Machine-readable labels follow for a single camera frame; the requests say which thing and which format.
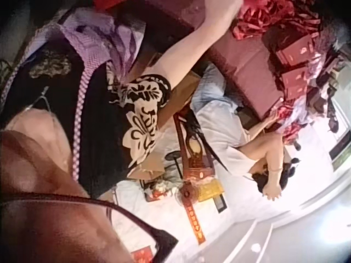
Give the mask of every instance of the red paper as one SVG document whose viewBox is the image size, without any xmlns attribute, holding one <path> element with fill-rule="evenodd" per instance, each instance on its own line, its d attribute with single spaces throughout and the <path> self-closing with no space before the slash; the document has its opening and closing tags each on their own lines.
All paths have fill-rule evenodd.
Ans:
<svg viewBox="0 0 351 263">
<path fill-rule="evenodd" d="M 150 246 L 136 250 L 131 255 L 136 263 L 150 263 L 154 257 Z"/>
</svg>

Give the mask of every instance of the window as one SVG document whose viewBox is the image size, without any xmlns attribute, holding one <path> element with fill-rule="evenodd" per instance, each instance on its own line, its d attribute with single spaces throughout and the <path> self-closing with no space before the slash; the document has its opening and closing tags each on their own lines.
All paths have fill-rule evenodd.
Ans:
<svg viewBox="0 0 351 263">
<path fill-rule="evenodd" d="M 334 161 L 348 146 L 351 145 L 350 124 L 346 119 L 339 104 L 333 100 L 336 110 L 336 117 L 339 121 L 339 131 L 333 133 L 328 125 L 329 119 L 319 118 L 312 127 L 316 130 L 323 146 L 329 152 L 331 159 Z"/>
</svg>

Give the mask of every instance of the floral pattern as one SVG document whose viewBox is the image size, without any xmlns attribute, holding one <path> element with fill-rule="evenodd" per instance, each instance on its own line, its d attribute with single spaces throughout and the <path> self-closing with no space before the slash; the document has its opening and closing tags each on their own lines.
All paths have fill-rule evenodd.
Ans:
<svg viewBox="0 0 351 263">
<path fill-rule="evenodd" d="M 130 168 L 140 164 L 155 148 L 157 112 L 169 100 L 171 88 L 166 79 L 157 75 L 142 76 L 130 84 L 121 85 L 111 65 L 107 65 L 106 69 L 110 103 L 126 109 L 130 124 L 123 136 L 123 146 L 129 149 L 132 159 Z"/>
<path fill-rule="evenodd" d="M 54 77 L 55 75 L 67 75 L 71 71 L 71 63 L 68 58 L 55 51 L 43 50 L 44 58 L 29 71 L 31 78 L 41 75 Z"/>
</svg>

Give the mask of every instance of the hair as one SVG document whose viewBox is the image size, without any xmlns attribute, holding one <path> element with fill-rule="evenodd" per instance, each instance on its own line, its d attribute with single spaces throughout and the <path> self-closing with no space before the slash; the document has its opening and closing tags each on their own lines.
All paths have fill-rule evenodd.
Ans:
<svg viewBox="0 0 351 263">
<path fill-rule="evenodd" d="M 296 167 L 294 164 L 298 164 L 300 160 L 298 158 L 293 158 L 291 162 L 283 164 L 283 171 L 281 173 L 279 185 L 282 190 L 287 186 L 288 179 L 295 175 Z M 252 175 L 252 179 L 257 183 L 257 188 L 260 193 L 262 193 L 263 188 L 268 183 L 268 171 L 266 170 L 262 174 L 255 173 Z"/>
</svg>

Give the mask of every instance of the white wall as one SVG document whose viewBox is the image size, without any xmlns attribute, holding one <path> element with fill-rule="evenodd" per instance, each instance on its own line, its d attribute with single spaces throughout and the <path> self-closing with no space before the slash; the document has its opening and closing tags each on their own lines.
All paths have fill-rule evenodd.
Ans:
<svg viewBox="0 0 351 263">
<path fill-rule="evenodd" d="M 312 214 L 273 230 L 261 262 L 344 262 L 351 254 L 351 226 L 347 224 L 351 224 L 351 186 Z M 349 235 L 349 241 L 341 242 L 346 239 L 343 234 Z"/>
</svg>

